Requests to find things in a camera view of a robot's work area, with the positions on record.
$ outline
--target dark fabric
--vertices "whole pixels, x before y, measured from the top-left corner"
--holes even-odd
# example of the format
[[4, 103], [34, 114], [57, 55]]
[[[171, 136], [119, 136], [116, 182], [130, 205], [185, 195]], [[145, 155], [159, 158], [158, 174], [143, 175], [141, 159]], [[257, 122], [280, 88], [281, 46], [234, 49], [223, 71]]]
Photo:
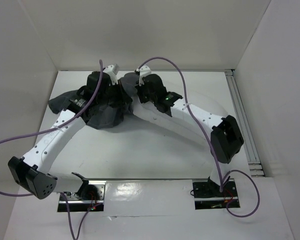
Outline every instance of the dark fabric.
[[[137, 94], [135, 85], [138, 80], [139, 77], [134, 72], [129, 72], [120, 79], [124, 91], [132, 99], [133, 96]], [[67, 91], [49, 100], [49, 108], [54, 114], [60, 113], [63, 109], [66, 109], [69, 106], [69, 99], [76, 93], [76, 90]], [[89, 109], [89, 114], [92, 114], [92, 117], [86, 124], [94, 129], [113, 128], [123, 122], [124, 114], [132, 113], [133, 109], [130, 104], [123, 108], [112, 108], [108, 105], [96, 105]]]

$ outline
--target purple cable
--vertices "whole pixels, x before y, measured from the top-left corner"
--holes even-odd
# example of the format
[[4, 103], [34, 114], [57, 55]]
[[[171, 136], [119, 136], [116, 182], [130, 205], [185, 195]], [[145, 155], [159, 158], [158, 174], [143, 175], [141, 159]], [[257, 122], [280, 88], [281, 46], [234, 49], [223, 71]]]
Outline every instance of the purple cable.
[[[100, 87], [100, 84], [101, 84], [101, 81], [102, 81], [102, 77], [103, 77], [103, 69], [104, 69], [104, 65], [103, 65], [103, 62], [102, 62], [101, 59], [99, 60], [99, 64], [100, 64], [100, 75], [99, 75], [99, 80], [98, 80], [98, 83], [97, 83], [96, 88], [94, 90], [94, 93], [92, 94], [92, 97], [87, 102], [87, 104], [84, 106], [84, 108], [82, 108], [81, 111], [79, 111], [73, 118], [71, 118], [70, 120], [62, 123], [57, 128], [53, 127], [53, 128], [50, 128], [50, 129], [47, 129], [47, 130], [44, 130], [44, 131], [39, 131], [39, 132], [30, 133], [30, 134], [25, 134], [25, 135], [10, 137], [10, 138], [1, 140], [0, 144], [7, 143], [7, 142], [10, 142], [10, 141], [13, 141], [13, 140], [17, 140], [17, 139], [25, 139], [25, 138], [34, 137], [34, 136], [38, 136], [38, 135], [42, 135], [42, 134], [47, 134], [47, 133], [53, 132], [53, 131], [55, 131], [55, 130], [57, 130], [59, 128], [63, 128], [64, 126], [68, 125], [73, 120], [75, 120], [76, 118], [80, 117], [81, 114], [93, 102], [93, 100], [95, 99], [95, 97], [97, 95], [97, 92], [99, 90], [99, 87]], [[4, 196], [8, 196], [8, 197], [27, 197], [27, 196], [32, 196], [32, 194], [30, 194], [30, 193], [29, 194], [10, 194], [10, 193], [2, 192], [2, 191], [0, 191], [0, 194], [4, 195]]]
[[246, 218], [246, 217], [250, 217], [251, 215], [253, 215], [253, 214], [258, 210], [258, 208], [259, 208], [259, 206], [260, 206], [260, 193], [259, 193], [258, 187], [257, 187], [256, 183], [254, 182], [254, 180], [253, 180], [248, 174], [246, 174], [246, 173], [243, 172], [243, 171], [235, 170], [235, 169], [234, 169], [234, 170], [231, 170], [231, 171], [228, 171], [228, 172], [226, 173], [226, 175], [224, 176], [222, 182], [224, 183], [224, 182], [226, 181], [227, 177], [228, 177], [231, 173], [233, 173], [233, 172], [237, 172], [237, 173], [241, 173], [241, 174], [245, 175], [245, 176], [252, 182], [252, 184], [253, 184], [253, 186], [254, 186], [254, 188], [255, 188], [257, 197], [258, 197], [258, 202], [257, 202], [256, 207], [254, 208], [254, 210], [253, 210], [252, 212], [246, 214], [246, 215], [237, 215], [237, 214], [234, 214], [233, 212], [231, 212], [231, 211], [229, 210], [229, 205], [230, 205], [233, 201], [235, 201], [235, 199], [229, 201], [229, 202], [226, 204], [225, 208], [226, 208], [226, 210], [229, 212], [229, 214], [231, 214], [231, 215], [234, 216], [234, 217], [237, 217], [237, 218]]
[[31, 193], [27, 193], [27, 194], [11, 194], [11, 193], [5, 193], [3, 191], [0, 191], [0, 195], [7, 196], [7, 197], [28, 197], [28, 196], [32, 196]]
[[184, 75], [182, 74], [180, 68], [174, 63], [172, 62], [171, 60], [165, 58], [165, 57], [161, 57], [161, 56], [155, 56], [155, 57], [151, 57], [149, 58], [148, 60], [146, 60], [144, 63], [142, 63], [140, 66], [139, 66], [139, 69], [147, 64], [148, 62], [150, 62], [151, 60], [155, 60], [155, 59], [161, 59], [161, 60], [165, 60], [167, 61], [168, 63], [172, 64], [175, 69], [179, 72], [180, 76], [181, 76], [181, 80], [182, 80], [182, 84], [183, 84], [183, 91], [184, 91], [184, 100], [185, 100], [185, 103], [186, 103], [186, 107], [189, 111], [189, 114], [190, 116], [193, 118], [193, 120], [196, 122], [196, 124], [199, 126], [199, 128], [201, 129], [206, 141], [208, 142], [209, 144], [209, 147], [211, 149], [211, 154], [214, 158], [214, 162], [215, 162], [215, 165], [216, 165], [216, 169], [218, 171], [218, 175], [219, 175], [219, 180], [220, 180], [220, 193], [222, 193], [224, 191], [224, 185], [222, 184], [222, 174], [221, 174], [221, 169], [220, 169], [220, 165], [219, 165], [219, 161], [218, 161], [218, 158], [217, 158], [217, 155], [216, 155], [216, 151], [214, 150], [214, 147], [212, 146], [211, 144], [211, 141], [209, 139], [209, 136], [207, 134], [207, 132], [205, 131], [204, 127], [202, 126], [202, 124], [200, 123], [200, 121], [195, 117], [195, 115], [193, 114], [193, 112], [191, 111], [190, 109], [190, 105], [189, 105], [189, 102], [188, 102], [188, 95], [187, 95], [187, 88], [186, 88], [186, 81], [185, 81], [185, 78], [184, 78]]
[[100, 205], [101, 203], [98, 203], [98, 204], [96, 204], [96, 205], [94, 205], [94, 206], [92, 206], [92, 207], [89, 207], [89, 208], [87, 209], [86, 213], [83, 215], [83, 217], [82, 217], [82, 219], [81, 219], [81, 221], [80, 221], [79, 228], [78, 228], [78, 233], [77, 233], [77, 235], [76, 235], [76, 237], [75, 237], [75, 233], [74, 233], [74, 230], [73, 230], [73, 228], [72, 228], [72, 223], [71, 223], [71, 216], [70, 216], [69, 202], [68, 202], [68, 200], [67, 200], [66, 195], [65, 195], [63, 192], [61, 192], [60, 195], [61, 195], [61, 197], [62, 197], [62, 198], [64, 199], [64, 201], [65, 201], [66, 211], [67, 211], [67, 213], [68, 213], [69, 228], [70, 228], [70, 232], [71, 232], [72, 238], [73, 238], [73, 240], [78, 240], [78, 239], [79, 239], [79, 235], [80, 235], [81, 226], [82, 226], [82, 223], [84, 222], [86, 216], [87, 216], [88, 213], [91, 211], [91, 209], [95, 208], [96, 206]]
[[220, 193], [222, 193], [224, 191], [224, 183], [226, 182], [226, 179], [227, 177], [232, 173], [232, 172], [238, 172], [238, 173], [241, 173], [243, 175], [245, 175], [253, 184], [254, 188], [255, 188], [255, 191], [256, 191], [256, 194], [257, 194], [257, 197], [258, 197], [258, 202], [257, 202], [257, 205], [255, 207], [255, 209], [250, 212], [249, 214], [246, 214], [246, 215], [237, 215], [237, 214], [234, 214], [232, 213], [230, 210], [229, 210], [229, 204], [231, 202], [233, 202], [234, 200], [232, 201], [229, 201], [227, 203], [227, 205], [225, 206], [227, 211], [234, 217], [237, 217], [237, 218], [246, 218], [246, 217], [249, 217], [251, 215], [253, 215], [259, 208], [259, 205], [260, 205], [260, 193], [259, 193], [259, 190], [257, 188], [257, 185], [255, 184], [254, 180], [248, 175], [246, 174], [245, 172], [243, 171], [240, 171], [240, 170], [231, 170], [229, 172], [226, 173], [226, 175], [224, 176], [224, 178], [222, 177], [222, 174], [221, 174], [221, 169], [220, 169], [220, 165], [219, 165], [219, 161], [218, 161], [218, 158], [217, 158], [217, 155], [216, 155], [216, 152], [214, 150], [214, 147], [212, 146], [211, 144], [211, 141], [208, 137], [208, 134], [207, 132], [205, 131], [204, 127], [201, 125], [200, 121], [195, 117], [195, 115], [193, 114], [193, 112], [191, 111], [190, 109], [190, 105], [189, 105], [189, 102], [188, 102], [188, 96], [187, 96], [187, 88], [186, 88], [186, 81], [185, 81], [185, 78], [184, 78], [184, 75], [182, 74], [180, 68], [174, 63], [172, 62], [171, 60], [165, 58], [165, 57], [162, 57], [162, 56], [155, 56], [155, 57], [151, 57], [149, 58], [148, 60], [146, 60], [144, 63], [142, 63], [140, 66], [139, 66], [139, 69], [147, 64], [148, 62], [150, 62], [151, 60], [155, 60], [155, 59], [161, 59], [161, 60], [165, 60], [167, 61], [168, 63], [172, 64], [175, 69], [179, 72], [180, 76], [181, 76], [181, 79], [182, 79], [182, 84], [183, 84], [183, 90], [184, 90], [184, 100], [185, 100], [185, 103], [186, 103], [186, 107], [191, 115], [191, 117], [193, 118], [193, 120], [197, 123], [197, 125], [199, 126], [199, 128], [201, 129], [206, 141], [208, 142], [209, 144], [209, 147], [211, 149], [211, 153], [212, 153], [212, 156], [214, 158], [214, 161], [215, 161], [215, 165], [216, 165], [216, 169], [218, 171], [218, 175], [219, 175], [219, 179], [220, 179]]

